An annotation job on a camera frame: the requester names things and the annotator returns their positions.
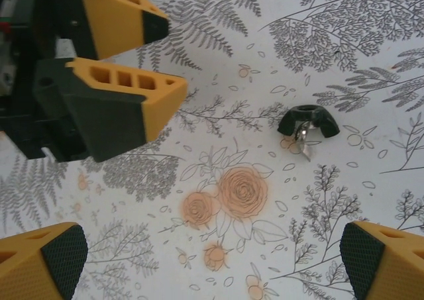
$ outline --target branch drawing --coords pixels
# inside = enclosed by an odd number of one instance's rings
[[[359,217],[362,211],[356,194],[349,195],[346,186],[335,185],[340,172],[336,166],[322,165],[314,171],[315,189],[308,185],[304,192],[309,204],[302,207],[303,219],[299,222],[293,218],[290,222],[293,268],[291,272],[272,278],[300,281],[305,294],[320,300],[335,300],[330,294],[332,290],[354,295],[340,252],[335,252],[340,242],[340,238],[335,237],[335,229],[348,221],[362,220]],[[316,239],[314,243],[305,241],[307,229]],[[330,250],[336,256],[328,257]],[[282,272],[277,268],[269,269]]]
[[[414,194],[406,189],[401,194],[401,199],[397,200],[396,210],[399,212],[395,218],[402,223],[397,227],[399,230],[411,230],[419,228],[424,232],[424,202],[423,199],[416,199],[414,201]],[[410,226],[407,222],[417,220],[418,225]]]
[[[277,57],[294,72],[325,72],[333,65],[352,71],[358,54],[376,55],[385,40],[424,36],[422,0],[300,1],[308,8],[260,29],[269,27]]]
[[[404,136],[403,140],[390,140],[390,143],[392,143],[396,148],[401,148],[405,152],[405,162],[399,169],[382,172],[383,174],[400,171],[420,170],[424,168],[424,166],[409,167],[410,161],[414,155],[418,153],[418,151],[424,150],[424,127],[421,117],[422,113],[419,113],[416,119],[411,117],[409,119],[410,128],[397,128],[400,135]]]
[[[262,15],[257,0],[165,0],[160,8],[170,18],[170,34],[161,41],[137,49],[139,68],[148,55],[153,69],[158,71],[164,52],[171,62],[200,70],[201,67],[188,56],[188,44],[220,50],[231,57],[232,46],[220,27],[247,36],[248,29],[236,8],[244,8],[257,17]]]
[[[132,299],[129,268],[144,278],[159,268],[152,257],[153,245],[147,231],[146,224],[127,225],[114,220],[101,229],[97,240],[88,240],[88,257],[78,292],[88,292],[94,286],[102,290],[104,299]]]
[[[389,88],[392,96],[382,100],[383,103],[396,102],[397,108],[409,104],[406,111],[420,108],[424,105],[424,75],[414,72],[412,78],[401,79],[397,73],[423,68],[419,60],[424,58],[424,49],[408,50],[398,57],[404,59],[394,65],[392,70],[378,67],[355,70],[353,73],[356,75],[346,79],[347,86],[328,85],[330,90],[314,93],[313,96],[318,97],[319,105],[334,105],[339,111],[349,113],[365,107],[374,92]]]
[[[0,215],[3,230],[7,231],[9,217],[21,229],[27,227],[27,217],[42,226],[42,214],[50,216],[50,204],[57,204],[56,190],[62,188],[62,180],[68,169],[67,163],[56,163],[47,157],[28,161],[17,154],[11,173],[0,176]]]
[[[136,200],[157,197],[167,198],[176,181],[176,170],[181,158],[170,154],[161,154],[160,146],[170,135],[171,128],[166,128],[153,142],[126,152],[120,156],[96,163],[92,158],[81,164],[87,172],[104,171],[105,185],[113,189],[125,188],[127,193],[136,194]]]
[[[198,90],[191,92],[185,104],[195,99]],[[221,130],[220,122],[236,123],[237,128],[243,130],[262,131],[261,121],[267,121],[269,127],[276,126],[288,108],[279,102],[275,102],[268,107],[260,108],[256,114],[249,111],[250,104],[247,100],[236,101],[229,108],[225,108],[225,100],[221,96],[216,96],[210,105],[199,107],[182,107],[176,113],[176,120],[180,123],[180,128],[195,132],[199,123],[205,123],[207,133],[222,137],[224,132]]]

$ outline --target patterned tablecloth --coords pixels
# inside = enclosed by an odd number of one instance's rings
[[[76,299],[351,300],[347,222],[424,229],[424,0],[151,1],[169,37],[112,61],[184,76],[185,103],[101,164],[1,136],[1,235],[78,222]],[[276,131],[306,103],[341,128],[311,162]]]

